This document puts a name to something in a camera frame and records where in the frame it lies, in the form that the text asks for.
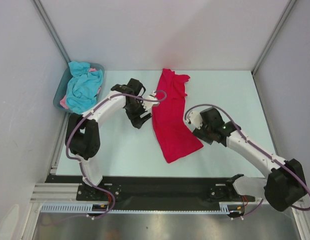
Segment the red t shirt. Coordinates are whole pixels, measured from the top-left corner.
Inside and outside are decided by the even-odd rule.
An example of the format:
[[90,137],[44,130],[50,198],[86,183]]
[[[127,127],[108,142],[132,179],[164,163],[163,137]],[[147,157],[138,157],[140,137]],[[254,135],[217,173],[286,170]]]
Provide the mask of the red t shirt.
[[156,97],[166,99],[152,110],[152,126],[157,141],[167,163],[172,163],[203,148],[203,143],[196,138],[185,125],[185,84],[190,80],[186,74],[176,74],[164,68],[160,76]]

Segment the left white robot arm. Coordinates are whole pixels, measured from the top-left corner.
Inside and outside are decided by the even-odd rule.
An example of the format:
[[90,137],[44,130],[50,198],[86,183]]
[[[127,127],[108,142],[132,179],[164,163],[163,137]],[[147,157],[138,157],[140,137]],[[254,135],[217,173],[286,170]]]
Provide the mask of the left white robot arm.
[[134,78],[127,84],[114,85],[108,95],[87,111],[72,113],[66,132],[66,156],[77,160],[88,187],[88,195],[95,200],[105,194],[105,187],[99,184],[103,175],[95,156],[100,149],[99,129],[114,113],[124,109],[132,126],[140,129],[151,118],[152,107],[159,103],[156,93],[143,96],[143,84]]

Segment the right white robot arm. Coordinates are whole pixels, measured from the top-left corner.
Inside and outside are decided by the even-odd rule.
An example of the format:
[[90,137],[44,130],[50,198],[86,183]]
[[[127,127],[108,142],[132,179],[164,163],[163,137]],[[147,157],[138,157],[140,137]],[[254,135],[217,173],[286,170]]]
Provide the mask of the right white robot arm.
[[275,210],[282,212],[307,194],[302,166],[295,159],[286,160],[260,147],[246,135],[234,120],[225,122],[216,107],[201,112],[190,109],[185,114],[188,124],[194,126],[193,135],[212,144],[222,144],[254,165],[263,178],[238,174],[230,178],[226,196],[236,201],[242,196],[266,200]]

